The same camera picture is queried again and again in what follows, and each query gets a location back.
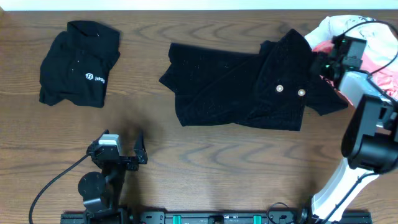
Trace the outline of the black velvet garment with buttons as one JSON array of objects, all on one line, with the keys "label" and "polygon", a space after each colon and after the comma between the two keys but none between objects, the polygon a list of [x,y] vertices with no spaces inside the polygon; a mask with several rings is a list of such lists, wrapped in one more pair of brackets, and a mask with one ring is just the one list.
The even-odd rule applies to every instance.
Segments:
[{"label": "black velvet garment with buttons", "polygon": [[235,123],[299,131],[306,107],[325,115],[348,106],[310,73],[316,56],[293,29],[277,42],[263,42],[256,54],[172,43],[160,82],[174,92],[182,126]]}]

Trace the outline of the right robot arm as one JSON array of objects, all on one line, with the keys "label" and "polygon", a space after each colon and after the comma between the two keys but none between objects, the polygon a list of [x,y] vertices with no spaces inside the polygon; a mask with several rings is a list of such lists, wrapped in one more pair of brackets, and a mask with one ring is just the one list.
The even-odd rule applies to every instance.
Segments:
[{"label": "right robot arm", "polygon": [[321,53],[314,69],[332,80],[355,112],[341,142],[343,158],[326,186],[316,193],[309,223],[339,223],[353,199],[380,175],[397,169],[397,101],[361,69],[366,41],[341,34],[329,54]]}]

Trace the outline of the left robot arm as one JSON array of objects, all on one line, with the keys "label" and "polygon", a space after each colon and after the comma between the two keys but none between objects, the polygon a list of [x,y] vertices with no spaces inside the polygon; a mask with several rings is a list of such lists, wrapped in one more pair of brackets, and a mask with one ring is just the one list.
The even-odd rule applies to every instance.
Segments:
[{"label": "left robot arm", "polygon": [[78,192],[86,210],[84,223],[131,223],[127,208],[119,206],[127,171],[137,171],[146,164],[148,157],[144,145],[144,134],[139,132],[133,147],[133,156],[121,155],[119,135],[105,130],[86,150],[86,155],[100,172],[85,174],[78,183]]}]

